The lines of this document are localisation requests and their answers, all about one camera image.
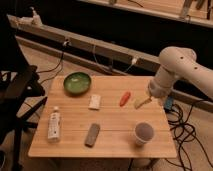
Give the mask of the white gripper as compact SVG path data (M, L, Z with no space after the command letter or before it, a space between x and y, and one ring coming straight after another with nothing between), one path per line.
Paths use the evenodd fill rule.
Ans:
M148 91L152 97L163 98L169 95L173 86L173 80L167 77L153 77L148 84ZM134 107L139 109L144 104L152 101L150 97L139 98L134 102Z

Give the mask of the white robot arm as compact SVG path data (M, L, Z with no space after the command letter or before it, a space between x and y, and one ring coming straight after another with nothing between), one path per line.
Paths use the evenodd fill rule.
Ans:
M152 98L160 103L168 97L174 84L181 78L186 79L207 97L213 100L213 70L196 62L193 49L169 46L159 54L160 67L147 86L147 97L134 102L136 109L148 104Z

